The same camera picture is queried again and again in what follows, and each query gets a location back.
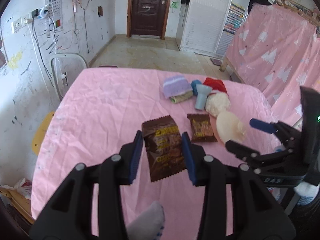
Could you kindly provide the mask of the white gloved right hand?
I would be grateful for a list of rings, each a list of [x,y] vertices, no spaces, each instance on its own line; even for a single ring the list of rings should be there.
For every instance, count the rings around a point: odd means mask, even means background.
[[[294,192],[299,195],[298,206],[306,206],[310,204],[319,192],[319,185],[315,186],[305,181],[293,188]]]

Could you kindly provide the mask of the grey knit gloved hand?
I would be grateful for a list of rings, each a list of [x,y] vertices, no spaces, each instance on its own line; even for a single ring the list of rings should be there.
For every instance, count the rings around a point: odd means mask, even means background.
[[[165,226],[165,213],[163,206],[154,201],[127,227],[128,239],[161,239]]]

